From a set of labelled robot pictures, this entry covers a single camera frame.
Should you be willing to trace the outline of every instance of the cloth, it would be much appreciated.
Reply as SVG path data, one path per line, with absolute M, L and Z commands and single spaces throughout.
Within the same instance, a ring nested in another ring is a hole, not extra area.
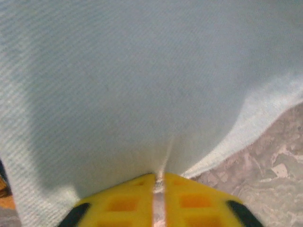
M 303 101 L 303 2 L 0 2 L 0 156 L 23 226 L 218 165 Z

